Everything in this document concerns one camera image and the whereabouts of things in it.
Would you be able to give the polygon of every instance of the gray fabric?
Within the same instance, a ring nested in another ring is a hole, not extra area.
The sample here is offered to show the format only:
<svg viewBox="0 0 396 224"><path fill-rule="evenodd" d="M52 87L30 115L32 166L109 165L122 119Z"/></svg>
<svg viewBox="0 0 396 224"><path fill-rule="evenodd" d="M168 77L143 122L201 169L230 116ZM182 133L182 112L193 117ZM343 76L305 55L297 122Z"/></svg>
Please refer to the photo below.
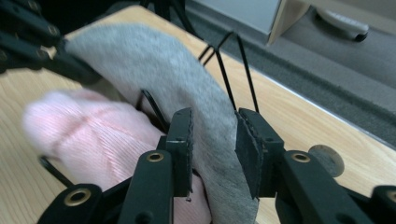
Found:
<svg viewBox="0 0 396 224"><path fill-rule="evenodd" d="M87 62L132 104L148 90L167 120L179 109L194 113L193 167L205 183L213 222L255 223L251 200L234 153L236 117L223 90L176 39L140 24L91 28L66 50Z"/></svg>

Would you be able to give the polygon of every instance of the pink fabric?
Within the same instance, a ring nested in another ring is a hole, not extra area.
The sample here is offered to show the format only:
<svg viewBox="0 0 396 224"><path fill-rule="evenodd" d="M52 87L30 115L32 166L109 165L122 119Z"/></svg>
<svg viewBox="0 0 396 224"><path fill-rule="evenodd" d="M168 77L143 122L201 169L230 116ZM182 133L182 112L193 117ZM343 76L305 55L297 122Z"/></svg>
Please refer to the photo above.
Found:
<svg viewBox="0 0 396 224"><path fill-rule="evenodd" d="M134 173L139 156L161 135L131 105L88 90L53 91L27 106L23 128L32 144L61 161L79 183L109 189ZM175 223L211 221L202 180L194 176L191 202L175 198Z"/></svg>

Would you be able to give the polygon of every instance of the caster wheel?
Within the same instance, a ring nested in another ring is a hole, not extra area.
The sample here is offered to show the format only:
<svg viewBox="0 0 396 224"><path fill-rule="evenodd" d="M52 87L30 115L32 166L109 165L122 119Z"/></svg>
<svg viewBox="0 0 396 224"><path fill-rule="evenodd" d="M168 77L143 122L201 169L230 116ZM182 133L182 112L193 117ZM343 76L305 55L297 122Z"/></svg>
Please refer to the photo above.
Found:
<svg viewBox="0 0 396 224"><path fill-rule="evenodd" d="M315 15L315 20L317 20L317 21L323 21L323 19L321 18L321 16L319 16L318 13L317 13L317 15Z"/></svg>
<svg viewBox="0 0 396 224"><path fill-rule="evenodd" d="M367 34L365 34L365 35L357 35L357 36L355 37L355 41L356 41L356 42L361 42L361 41L363 41L366 37L367 37Z"/></svg>

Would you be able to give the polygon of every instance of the gray felt fabric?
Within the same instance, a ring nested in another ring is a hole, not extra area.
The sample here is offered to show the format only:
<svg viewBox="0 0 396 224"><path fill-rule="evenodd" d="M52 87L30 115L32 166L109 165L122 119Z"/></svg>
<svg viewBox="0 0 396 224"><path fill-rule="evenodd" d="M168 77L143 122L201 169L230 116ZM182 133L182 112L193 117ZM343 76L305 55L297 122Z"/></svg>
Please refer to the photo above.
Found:
<svg viewBox="0 0 396 224"><path fill-rule="evenodd" d="M87 62L135 105L148 90L167 120L193 108L193 167L205 183L213 223L255 223L251 200L234 153L236 117L224 91L191 53L172 36L141 24L91 28L66 50Z"/></svg>

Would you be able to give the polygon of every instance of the pink cloth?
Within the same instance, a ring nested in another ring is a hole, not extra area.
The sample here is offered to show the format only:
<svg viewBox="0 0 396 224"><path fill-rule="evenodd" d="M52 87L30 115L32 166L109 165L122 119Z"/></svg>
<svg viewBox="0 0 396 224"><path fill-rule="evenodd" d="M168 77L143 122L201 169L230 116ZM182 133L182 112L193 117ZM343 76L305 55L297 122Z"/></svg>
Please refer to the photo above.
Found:
<svg viewBox="0 0 396 224"><path fill-rule="evenodd" d="M161 135L131 105L94 91L53 91L27 106L23 128L31 143L61 161L79 183L109 189L134 173L137 160ZM175 198L175 223L211 221L202 180L193 176L191 202Z"/></svg>

